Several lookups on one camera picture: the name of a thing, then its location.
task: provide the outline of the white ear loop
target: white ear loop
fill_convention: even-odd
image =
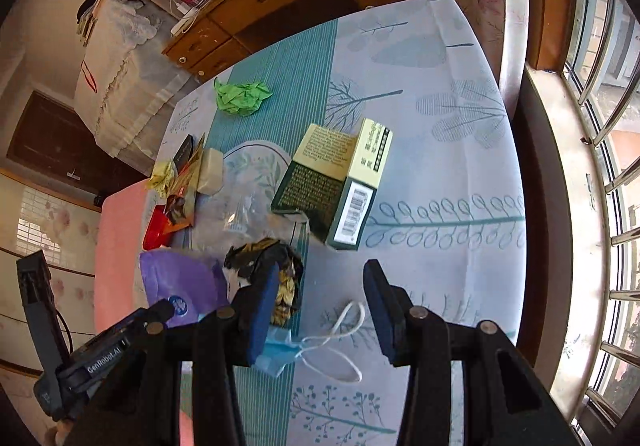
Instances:
[[[338,329],[340,328],[341,323],[346,318],[346,316],[347,316],[348,312],[350,311],[351,307],[353,307],[355,304],[358,305],[358,309],[360,311],[360,317],[358,318],[358,322],[356,323],[356,325],[354,325],[347,332],[338,333]],[[327,350],[330,350],[334,354],[336,354],[336,355],[340,356],[341,358],[345,359],[347,361],[347,363],[349,363],[349,366],[356,373],[356,377],[358,379],[338,379],[338,378],[334,378],[334,376],[331,376],[331,375],[327,374],[326,372],[322,372],[322,370],[320,370],[316,366],[313,366],[311,363],[309,363],[306,360],[304,354],[306,352],[309,352],[310,350],[319,349],[320,347],[324,347],[327,343],[329,343],[330,340],[332,340],[334,338],[335,339],[345,338],[347,336],[352,335],[354,332],[357,332],[360,329],[360,327],[362,327],[362,324],[364,323],[365,315],[366,315],[366,313],[365,313],[365,309],[364,309],[364,304],[362,304],[361,302],[350,301],[347,304],[347,307],[345,307],[343,309],[342,313],[340,314],[340,317],[336,321],[335,325],[333,326],[333,328],[331,329],[329,334],[327,334],[326,336],[306,336],[305,338],[302,338],[302,340],[300,341],[300,346],[303,347],[303,348],[302,348],[302,350],[300,350],[300,352],[298,352],[296,354],[296,358],[302,359],[302,362],[305,363],[305,365],[308,366],[308,368],[311,368],[311,370],[313,370],[314,372],[317,372],[318,374],[322,374],[323,376],[326,376],[329,379],[333,379],[334,381],[342,382],[342,383],[345,383],[345,384],[357,384],[357,383],[361,382],[362,381],[362,372],[356,366],[356,364],[353,363],[353,361],[351,361],[351,359],[344,352],[341,352],[340,350],[336,350],[333,347],[327,347],[326,348]],[[304,348],[304,344],[308,340],[322,340],[322,342],[319,345],[314,345],[314,346],[309,346],[309,347]]]

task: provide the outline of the soap bar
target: soap bar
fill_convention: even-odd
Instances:
[[[213,195],[222,188],[222,159],[224,155],[216,149],[205,149],[200,167],[198,193]]]

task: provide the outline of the yellow crumpled paper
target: yellow crumpled paper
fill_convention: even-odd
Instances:
[[[169,189],[174,182],[177,170],[173,161],[161,161],[154,165],[151,177],[146,182],[148,190],[155,190],[158,195],[165,199],[169,195]]]
[[[218,78],[213,80],[216,90],[218,109],[229,114],[248,116],[256,112],[262,102],[273,93],[264,83],[254,82],[246,84],[220,83]]]

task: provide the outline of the barcode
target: barcode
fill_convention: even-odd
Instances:
[[[355,182],[351,183],[334,240],[345,244],[357,242],[372,194],[371,188]]]

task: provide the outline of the cardboard box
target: cardboard box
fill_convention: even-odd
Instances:
[[[310,125],[271,202],[279,214],[304,213],[309,229],[335,249],[358,249],[392,132],[363,119],[358,136]]]

